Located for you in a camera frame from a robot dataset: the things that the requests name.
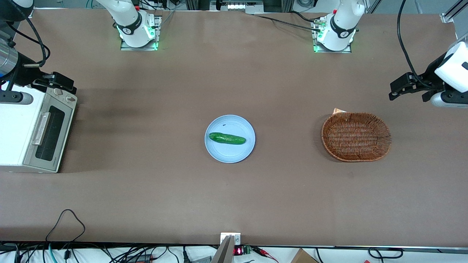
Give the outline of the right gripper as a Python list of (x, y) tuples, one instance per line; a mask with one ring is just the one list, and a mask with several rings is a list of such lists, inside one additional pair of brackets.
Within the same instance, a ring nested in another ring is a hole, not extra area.
[(74, 81), (65, 75), (52, 72), (44, 74), (36, 67), (24, 67), (33, 61), (27, 56), (10, 47), (6, 41), (0, 43), (0, 81), (1, 85), (9, 82), (14, 85), (25, 87), (30, 85), (33, 89), (46, 93), (48, 89), (58, 89), (76, 95), (77, 88)]

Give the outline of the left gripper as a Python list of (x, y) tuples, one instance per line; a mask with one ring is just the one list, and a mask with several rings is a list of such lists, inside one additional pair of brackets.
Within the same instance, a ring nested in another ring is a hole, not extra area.
[[(431, 62), (424, 72), (424, 80), (429, 88), (422, 95), (424, 103), (442, 90), (444, 85), (448, 85), (458, 92), (468, 91), (468, 49), (467, 41), (453, 43), (449, 50)], [(405, 73), (390, 84), (389, 100), (395, 100), (401, 95), (412, 94), (424, 90), (417, 80), (417, 75)]]

